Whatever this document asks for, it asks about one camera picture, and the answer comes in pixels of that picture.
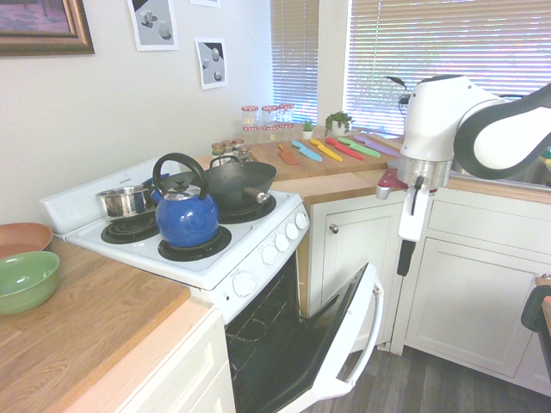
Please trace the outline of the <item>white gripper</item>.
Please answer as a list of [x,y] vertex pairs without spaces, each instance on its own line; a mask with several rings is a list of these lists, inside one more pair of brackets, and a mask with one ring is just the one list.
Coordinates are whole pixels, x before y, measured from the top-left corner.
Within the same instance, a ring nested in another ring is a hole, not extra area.
[[428,188],[408,188],[404,200],[402,214],[399,222],[399,237],[403,240],[400,245],[397,274],[407,276],[415,243],[421,238],[425,214],[429,202],[430,190]]

